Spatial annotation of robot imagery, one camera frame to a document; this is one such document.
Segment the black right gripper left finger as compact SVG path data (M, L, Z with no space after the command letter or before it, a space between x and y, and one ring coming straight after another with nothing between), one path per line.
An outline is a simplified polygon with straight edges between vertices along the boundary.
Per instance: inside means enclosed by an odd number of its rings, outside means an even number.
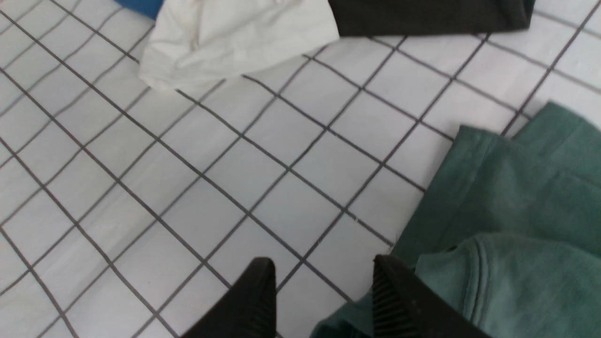
M184 338L274 338L277 329L276 268L253 258L225 295Z

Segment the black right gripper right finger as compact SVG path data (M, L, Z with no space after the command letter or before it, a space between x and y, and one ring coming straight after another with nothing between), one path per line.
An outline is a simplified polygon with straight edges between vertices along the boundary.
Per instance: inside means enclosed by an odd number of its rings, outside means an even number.
M375 338L487 338L453 310L402 261L376 255L373 268Z

